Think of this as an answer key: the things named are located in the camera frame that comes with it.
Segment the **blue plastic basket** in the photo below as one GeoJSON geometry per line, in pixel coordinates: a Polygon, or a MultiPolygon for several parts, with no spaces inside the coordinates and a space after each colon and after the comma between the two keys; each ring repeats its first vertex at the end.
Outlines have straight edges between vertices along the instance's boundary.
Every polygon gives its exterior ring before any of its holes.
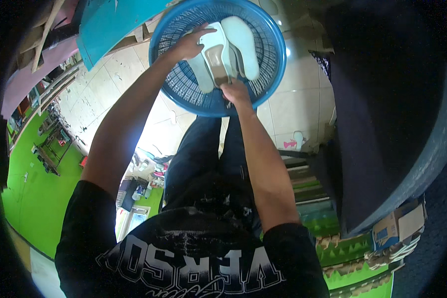
{"type": "MultiPolygon", "coordinates": [[[[286,66],[285,41],[273,19],[260,7],[247,0],[190,0],[180,3],[165,15],[155,29],[149,46],[149,64],[175,44],[184,33],[205,22],[238,16],[253,32],[260,78],[243,81],[250,93],[253,108],[265,102],[276,90],[286,66]]],[[[177,63],[161,88],[182,108],[201,116],[236,115],[233,105],[222,98],[222,91],[203,93],[186,61],[177,63]]]]}

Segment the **black t-shirt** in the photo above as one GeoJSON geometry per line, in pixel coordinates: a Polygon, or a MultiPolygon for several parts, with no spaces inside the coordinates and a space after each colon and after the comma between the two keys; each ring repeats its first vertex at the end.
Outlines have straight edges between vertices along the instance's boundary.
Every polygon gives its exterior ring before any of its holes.
{"type": "Polygon", "coordinates": [[[116,243],[115,218],[109,193],[78,182],[55,256],[68,297],[329,297],[300,224],[278,225],[260,241],[185,206],[149,218],[116,243]]]}

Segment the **sleeve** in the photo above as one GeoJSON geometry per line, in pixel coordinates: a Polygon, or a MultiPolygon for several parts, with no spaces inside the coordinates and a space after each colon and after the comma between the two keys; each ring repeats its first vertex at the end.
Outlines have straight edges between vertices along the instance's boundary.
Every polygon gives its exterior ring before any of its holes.
{"type": "Polygon", "coordinates": [[[297,223],[277,225],[265,233],[263,245],[295,297],[329,297],[315,244],[306,227],[297,223]]]}
{"type": "Polygon", "coordinates": [[[68,297],[99,287],[96,257],[116,245],[116,205],[99,186],[79,181],[66,208],[55,266],[68,297]]]}

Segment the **brown insole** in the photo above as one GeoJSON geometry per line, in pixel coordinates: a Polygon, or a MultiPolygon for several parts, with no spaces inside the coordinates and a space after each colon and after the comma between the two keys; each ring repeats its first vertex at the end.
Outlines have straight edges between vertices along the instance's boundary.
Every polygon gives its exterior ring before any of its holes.
{"type": "Polygon", "coordinates": [[[224,45],[216,45],[205,51],[205,56],[210,65],[210,71],[214,75],[215,83],[220,86],[223,83],[228,83],[227,72],[225,71],[224,64],[222,63],[222,51],[224,45]]]}

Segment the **basket rim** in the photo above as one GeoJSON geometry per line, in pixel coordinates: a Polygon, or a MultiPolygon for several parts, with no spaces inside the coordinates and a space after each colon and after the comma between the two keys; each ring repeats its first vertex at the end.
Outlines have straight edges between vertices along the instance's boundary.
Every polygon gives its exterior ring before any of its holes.
{"type": "MultiPolygon", "coordinates": [[[[252,107],[255,110],[259,105],[263,104],[265,101],[267,101],[270,96],[276,91],[276,88],[280,85],[281,80],[283,79],[283,74],[285,73],[286,68],[286,45],[285,40],[283,38],[283,35],[280,31],[280,28],[278,25],[276,25],[276,22],[273,20],[273,18],[264,11],[261,7],[256,5],[255,3],[250,2],[249,0],[189,0],[184,1],[179,4],[177,4],[174,8],[172,8],[162,19],[159,21],[159,24],[154,30],[154,33],[152,34],[152,37],[150,39],[149,43],[149,52],[148,52],[148,59],[149,59],[149,66],[152,65],[152,63],[157,59],[158,56],[154,56],[153,49],[157,46],[162,32],[164,31],[167,23],[171,20],[176,18],[178,15],[180,15],[183,11],[186,11],[187,9],[190,9],[193,6],[199,5],[199,4],[208,4],[210,2],[230,2],[236,5],[239,5],[241,7],[251,9],[253,10],[257,15],[259,15],[262,20],[268,25],[272,33],[274,34],[276,38],[276,49],[277,49],[277,57],[280,57],[281,63],[279,67],[276,69],[275,78],[273,81],[272,86],[267,90],[265,94],[260,94],[260,98],[257,99],[254,103],[252,103],[252,107]]],[[[176,100],[172,96],[169,95],[169,93],[161,87],[162,93],[164,93],[170,100],[172,100],[177,106],[183,108],[184,110],[188,112],[195,113],[199,116],[204,117],[227,117],[231,116],[232,113],[225,113],[225,112],[209,112],[209,111],[197,111],[196,106],[194,104],[190,104],[189,102],[185,100],[176,100]]]]}

